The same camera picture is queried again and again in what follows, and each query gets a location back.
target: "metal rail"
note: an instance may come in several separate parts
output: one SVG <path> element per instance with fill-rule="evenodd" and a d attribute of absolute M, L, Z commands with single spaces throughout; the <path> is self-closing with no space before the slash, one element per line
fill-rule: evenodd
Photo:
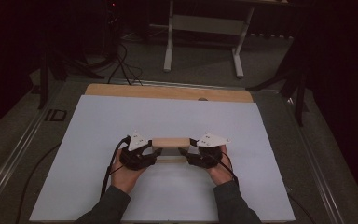
<path fill-rule="evenodd" d="M 297 126 L 296 118 L 293 115 L 293 101 L 292 99 L 289 99 L 288 101 L 285 101 L 282 98 L 283 102 L 286 105 L 286 109 L 288 111 L 289 117 L 291 121 L 294 123 L 295 126 Z M 319 193 L 321 194 L 322 201 L 324 202 L 324 207 L 326 209 L 327 215 L 330 217 L 332 224 L 345 224 L 344 219 L 339 212 L 336 200 L 334 199 L 333 193 L 327 183 L 327 180 L 324 177 L 323 171 L 321 169 L 321 166 L 319 165 L 319 162 L 316 159 L 315 154 L 313 153 L 312 147 L 310 146 L 310 142 L 307 139 L 306 135 L 304 134 L 303 130 L 299 127 L 296 128 L 298 135 L 300 137 L 300 140 L 305 146 L 306 154 L 307 154 L 307 161 L 310 164 L 310 171 L 313 175 L 313 178 L 316 183 L 316 187 L 319 190 Z"/>
<path fill-rule="evenodd" d="M 21 136 L 19 142 L 13 148 L 11 154 L 8 156 L 5 163 L 0 167 L 0 194 L 2 193 L 2 190 L 4 189 L 5 185 L 7 184 L 7 181 L 10 179 L 17 165 L 19 164 L 22 156 L 28 149 L 28 146 L 33 140 L 34 135 L 36 134 L 41 122 L 43 121 L 43 118 L 48 112 L 49 106 L 54 101 L 61 88 L 61 83 L 53 83 L 51 85 L 51 95 L 49 96 L 45 107 L 35 113 L 34 118 Z"/>

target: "white platform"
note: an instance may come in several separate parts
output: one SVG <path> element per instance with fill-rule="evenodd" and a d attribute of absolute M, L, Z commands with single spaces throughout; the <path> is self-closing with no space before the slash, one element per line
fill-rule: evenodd
<path fill-rule="evenodd" d="M 227 137 L 241 193 L 262 221 L 294 220 L 257 105 L 188 100 L 82 96 L 31 221 L 76 220 L 99 200 L 117 143 L 137 130 L 143 137 Z M 131 193 L 123 221 L 215 222 L 214 184 L 187 163 L 149 167 Z"/>

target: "table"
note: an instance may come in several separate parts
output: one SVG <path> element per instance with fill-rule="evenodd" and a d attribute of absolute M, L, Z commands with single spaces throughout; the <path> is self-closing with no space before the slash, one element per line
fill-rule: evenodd
<path fill-rule="evenodd" d="M 238 44 L 232 49 L 232 56 L 235 65 L 235 71 L 238 78 L 243 78 L 242 64 L 240 58 L 240 52 L 243 41 L 245 40 L 251 18 L 255 11 L 256 4 L 280 4 L 288 5 L 286 0 L 275 1 L 275 0 L 242 0 L 242 1 L 227 1 L 226 3 L 245 3 L 248 4 L 248 8 L 244 11 L 246 17 L 243 21 L 239 20 L 227 20 L 217 18 L 205 18 L 197 16 L 177 15 L 173 12 L 174 1 L 170 1 L 170 14 L 168 20 L 168 44 L 165 53 L 164 71 L 171 71 L 172 64 L 172 51 L 173 51 L 173 30 L 185 30 L 195 31 L 213 34 L 223 35 L 237 35 L 239 37 Z"/>
<path fill-rule="evenodd" d="M 209 102 L 194 100 L 199 98 Z M 89 211 L 98 202 L 113 148 L 135 128 L 147 139 L 184 135 L 197 139 L 202 131 L 229 134 L 228 153 L 250 207 L 265 222 L 294 220 L 252 101 L 247 91 L 90 85 L 79 101 L 30 220 L 71 221 Z M 156 164 L 139 178 L 123 221 L 215 222 L 212 188 L 212 180 L 198 167 Z"/>

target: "black wire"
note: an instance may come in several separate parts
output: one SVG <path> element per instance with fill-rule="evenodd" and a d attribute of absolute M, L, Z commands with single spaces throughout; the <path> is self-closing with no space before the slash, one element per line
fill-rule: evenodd
<path fill-rule="evenodd" d="M 124 165 L 121 165 L 120 167 L 118 167 L 116 170 L 114 170 L 114 171 L 110 172 L 109 174 L 110 174 L 110 175 L 111 175 L 111 174 L 113 174 L 113 173 L 114 173 L 114 172 L 116 172 L 117 170 L 119 170 L 119 169 L 123 168 L 123 166 L 124 166 Z"/>
<path fill-rule="evenodd" d="M 124 60 L 126 60 L 126 58 L 127 58 L 127 48 L 124 46 L 124 45 L 122 45 L 122 44 L 119 44 L 123 49 L 124 49 L 124 56 L 123 56 L 123 58 L 122 58 L 122 61 L 124 61 Z M 115 75 L 115 73 L 116 73 L 116 71 L 118 70 L 118 68 L 119 67 L 122 67 L 122 63 L 121 63 L 121 61 L 120 61 L 120 59 L 119 59 L 119 55 L 118 55 L 118 53 L 117 53 L 117 60 L 118 60 L 118 66 L 115 68 L 115 70 L 112 72 L 112 74 L 110 75 L 110 77 L 109 77 L 109 79 L 107 80 L 107 84 L 110 84 L 110 80 L 113 78 L 113 76 Z"/>
<path fill-rule="evenodd" d="M 315 220 L 312 218 L 312 216 L 310 215 L 310 213 L 307 211 L 307 209 L 305 209 L 305 207 L 303 205 L 301 205 L 301 203 L 299 203 L 290 193 L 287 193 L 287 195 L 289 196 L 289 198 L 291 200 L 293 200 L 293 202 L 295 202 L 303 211 L 304 213 L 307 215 L 307 217 L 310 219 L 310 221 L 313 224 L 316 224 Z"/>
<path fill-rule="evenodd" d="M 129 78 L 127 77 L 126 71 L 124 70 L 123 61 L 121 61 L 120 57 L 117 57 L 117 59 L 119 61 L 119 65 L 120 65 L 121 71 L 123 72 L 124 78 L 126 78 L 126 80 L 129 83 L 129 85 L 131 85 Z"/>
<path fill-rule="evenodd" d="M 115 55 L 114 53 L 110 53 L 101 62 L 89 63 L 89 64 L 85 64 L 84 66 L 89 69 L 97 69 L 97 68 L 107 66 L 108 64 L 113 62 L 113 59 L 115 58 L 114 55 Z"/>
<path fill-rule="evenodd" d="M 222 153 L 228 158 L 228 161 L 229 161 L 229 163 L 230 163 L 230 166 L 232 167 L 231 159 L 229 158 L 229 156 L 228 156 L 226 153 L 224 153 L 224 152 L 222 152 Z M 201 152 L 200 152 L 200 155 L 201 155 L 201 156 L 211 157 L 211 158 L 214 159 L 215 161 L 219 162 L 219 164 L 221 164 L 224 168 L 226 168 L 226 170 L 228 170 L 228 171 L 231 173 L 232 178 L 233 178 L 235 184 L 236 184 L 238 187 L 240 186 L 240 183 L 238 182 L 238 178 L 237 178 L 237 176 L 234 174 L 234 171 L 233 171 L 232 169 L 230 169 L 230 168 L 229 168 L 228 166 L 226 166 L 224 163 L 222 163 L 221 161 L 217 160 L 215 157 L 211 156 L 211 155 L 208 154 L 208 153 L 201 153 Z"/>
<path fill-rule="evenodd" d="M 61 143 L 59 143 L 57 146 L 51 148 L 36 164 L 36 166 L 34 167 L 34 169 L 32 170 L 31 174 L 28 176 L 27 182 L 25 183 L 25 187 L 22 190 L 22 195 L 21 195 L 21 200 L 20 200 L 20 205 L 19 205 L 19 210 L 17 212 L 17 218 L 16 218 L 16 224 L 19 223 L 20 221 L 20 216 L 21 216 L 21 210 L 22 210 L 22 204 L 24 203 L 24 197 L 25 197 L 25 193 L 28 189 L 28 184 L 30 183 L 31 177 L 34 174 L 34 171 L 37 169 L 37 167 L 39 166 L 39 164 L 42 162 L 43 159 L 46 158 L 46 156 L 48 154 L 50 154 L 52 151 L 54 151 L 56 148 L 58 148 L 60 146 Z"/>
<path fill-rule="evenodd" d="M 139 79 L 139 77 L 140 77 L 140 76 L 142 75 L 142 73 L 143 73 L 142 68 L 140 68 L 140 67 L 135 67 L 135 66 L 129 65 L 129 64 L 127 64 L 127 63 L 124 63 L 124 60 L 122 60 L 122 62 L 123 62 L 123 64 L 127 67 L 127 70 L 129 70 L 130 73 L 131 73 L 132 76 L 133 76 L 133 80 L 132 80 L 131 84 L 133 84 L 133 83 L 135 82 L 135 80 L 137 80 L 137 81 L 139 82 L 139 84 L 141 84 L 141 86 L 143 86 L 142 81 Z M 135 75 L 135 74 L 131 71 L 130 67 L 135 68 L 135 69 L 138 69 L 138 70 L 140 71 L 140 74 L 139 74 L 138 76 Z"/>
<path fill-rule="evenodd" d="M 110 160 L 110 163 L 106 169 L 106 173 L 105 173 L 105 176 L 103 178 L 103 186 L 101 188 L 101 197 L 103 197 L 104 193 L 106 192 L 106 186 L 107 186 L 107 180 L 109 179 L 109 176 L 113 173 L 111 173 L 111 169 L 112 169 L 112 164 L 113 164 L 113 161 L 115 160 L 115 157 L 116 157 L 116 154 L 118 152 L 118 149 L 121 147 L 121 145 L 126 142 L 126 140 L 128 139 L 128 137 L 126 138 L 123 138 L 121 139 L 121 141 L 117 144 L 116 148 L 115 148 L 115 151 L 113 152 L 113 156 L 112 156 L 112 159 Z"/>

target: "sleeve cuff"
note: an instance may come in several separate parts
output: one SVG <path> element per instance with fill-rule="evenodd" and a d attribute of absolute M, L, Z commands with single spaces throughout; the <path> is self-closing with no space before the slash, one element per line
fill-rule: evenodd
<path fill-rule="evenodd" d="M 103 208 L 103 210 L 107 211 L 116 210 L 124 213 L 130 200 L 131 197 L 127 193 L 114 186 L 110 186 L 94 209 Z"/>
<path fill-rule="evenodd" d="M 213 189 L 214 197 L 218 204 L 241 197 L 241 192 L 234 181 L 228 181 Z"/>

